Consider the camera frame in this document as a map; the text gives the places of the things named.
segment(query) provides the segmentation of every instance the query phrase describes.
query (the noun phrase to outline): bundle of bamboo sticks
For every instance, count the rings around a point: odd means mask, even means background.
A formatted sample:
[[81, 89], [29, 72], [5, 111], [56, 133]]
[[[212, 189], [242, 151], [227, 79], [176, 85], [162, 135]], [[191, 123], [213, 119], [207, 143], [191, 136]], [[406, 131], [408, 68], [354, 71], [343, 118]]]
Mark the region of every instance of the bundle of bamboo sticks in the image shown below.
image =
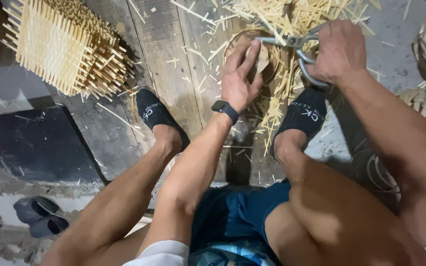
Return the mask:
[[16, 61], [62, 93], [111, 100], [126, 89], [133, 61], [118, 33], [80, 0], [18, 0], [5, 9], [11, 34], [2, 42]]

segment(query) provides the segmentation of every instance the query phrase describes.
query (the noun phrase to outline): black watch band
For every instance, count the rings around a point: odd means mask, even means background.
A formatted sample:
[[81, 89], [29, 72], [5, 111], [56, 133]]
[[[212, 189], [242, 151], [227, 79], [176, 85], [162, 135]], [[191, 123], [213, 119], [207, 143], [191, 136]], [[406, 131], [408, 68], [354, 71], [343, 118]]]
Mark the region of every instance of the black watch band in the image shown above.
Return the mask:
[[212, 110], [215, 112], [227, 114], [231, 120], [233, 120], [233, 125], [236, 124], [239, 118], [238, 112], [231, 107], [231, 105], [226, 101], [216, 101], [212, 106]]

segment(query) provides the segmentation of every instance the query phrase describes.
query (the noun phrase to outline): leg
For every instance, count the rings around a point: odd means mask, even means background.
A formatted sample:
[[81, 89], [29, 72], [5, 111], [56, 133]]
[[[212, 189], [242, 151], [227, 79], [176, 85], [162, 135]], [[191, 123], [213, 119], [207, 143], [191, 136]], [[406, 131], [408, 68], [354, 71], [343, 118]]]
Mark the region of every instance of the leg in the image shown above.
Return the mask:
[[[305, 133], [286, 130], [275, 139], [275, 154], [292, 183], [287, 204], [266, 219], [270, 246], [283, 259], [341, 265], [426, 265], [426, 252], [403, 224], [369, 192], [305, 155]], [[285, 222], [284, 217], [292, 222]], [[273, 226], [287, 223], [281, 227]], [[287, 233], [287, 239], [281, 235]], [[305, 252], [295, 252], [303, 241]]]
[[135, 258], [148, 226], [123, 237], [145, 213], [151, 192], [182, 141], [173, 127], [152, 129], [156, 142], [134, 166], [102, 190], [52, 245], [42, 265], [121, 265]]

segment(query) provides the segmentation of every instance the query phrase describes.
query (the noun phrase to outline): metal shears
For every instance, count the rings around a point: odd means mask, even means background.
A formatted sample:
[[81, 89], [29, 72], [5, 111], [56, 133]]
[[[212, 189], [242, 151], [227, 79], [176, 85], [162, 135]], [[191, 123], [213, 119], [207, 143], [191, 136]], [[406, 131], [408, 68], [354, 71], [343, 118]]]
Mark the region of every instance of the metal shears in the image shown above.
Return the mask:
[[[305, 36], [291, 36], [288, 35], [287, 38], [284, 38], [284, 41], [286, 43], [285, 46], [292, 47], [295, 49], [295, 52], [300, 56], [299, 58], [299, 66], [302, 70], [303, 75], [313, 84], [318, 87], [328, 87], [328, 83], [319, 81], [315, 79], [314, 77], [310, 76], [310, 74], [307, 72], [307, 68], [305, 64], [315, 64], [316, 61], [310, 57], [308, 57], [302, 50], [302, 47], [304, 44], [310, 40], [318, 40], [318, 35], [316, 34], [320, 26], [312, 28], [307, 35]], [[256, 37], [257, 40], [262, 40], [266, 43], [274, 44], [274, 45], [281, 45], [284, 46], [280, 41], [275, 39], [274, 37]]]

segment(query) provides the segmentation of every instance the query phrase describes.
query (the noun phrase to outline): wooden floor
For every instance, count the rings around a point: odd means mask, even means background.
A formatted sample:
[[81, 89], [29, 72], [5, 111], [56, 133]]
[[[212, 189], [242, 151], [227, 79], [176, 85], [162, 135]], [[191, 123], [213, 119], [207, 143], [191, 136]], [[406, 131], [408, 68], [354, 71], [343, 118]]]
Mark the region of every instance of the wooden floor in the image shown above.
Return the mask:
[[[182, 46], [187, 45], [187, 48], [194, 49], [196, 43], [196, 50], [208, 58], [210, 51], [217, 50], [233, 33], [240, 32], [245, 22], [238, 18], [228, 19], [227, 28], [223, 31], [222, 27], [219, 27], [212, 36], [204, 33], [210, 30], [207, 22], [178, 9], [170, 0], [132, 1], [140, 14], [147, 14], [148, 17], [143, 17], [145, 23], [129, 0], [87, 0], [87, 5], [120, 31], [123, 37], [121, 45], [131, 49], [130, 56], [135, 62], [141, 62], [136, 65], [138, 85], [155, 90], [190, 139], [193, 139], [208, 123], [212, 116], [210, 107], [219, 99], [216, 96], [221, 94], [221, 85], [217, 83], [221, 80], [221, 74], [216, 75], [215, 70], [217, 65], [220, 66], [219, 71], [223, 69], [223, 51], [211, 60], [209, 66], [200, 56], [191, 52], [186, 54]], [[177, 2], [190, 7], [193, 1]], [[211, 0], [196, 1], [192, 10], [200, 15], [208, 12], [208, 18], [211, 20], [218, 20], [221, 15], [231, 15], [231, 12], [221, 8], [220, 2], [221, 0], [216, 0], [219, 7], [214, 11], [215, 6]], [[179, 59], [176, 68], [173, 63], [166, 63], [174, 58]], [[199, 88], [205, 76], [207, 78]], [[137, 110], [137, 122], [133, 117], [132, 99], [129, 94], [114, 97], [113, 102], [106, 99], [99, 102], [130, 124], [139, 126], [144, 137], [97, 106], [97, 100], [93, 97], [82, 102], [81, 97], [68, 98], [55, 90], [51, 93], [57, 103], [65, 104], [72, 113], [107, 180], [115, 178], [151, 148], [154, 142], [152, 133], [142, 123]], [[216, 182], [265, 186], [269, 179], [273, 183], [273, 174], [276, 179], [284, 178], [284, 173], [275, 160], [269, 155], [264, 156], [264, 138], [267, 136], [249, 133], [253, 124], [249, 119], [256, 114], [252, 108], [251, 111], [246, 111], [240, 117], [243, 122], [235, 125], [235, 129], [240, 133], [231, 131], [225, 143], [233, 146], [253, 146], [253, 149], [246, 149], [236, 155], [241, 148], [224, 148], [214, 179]]]

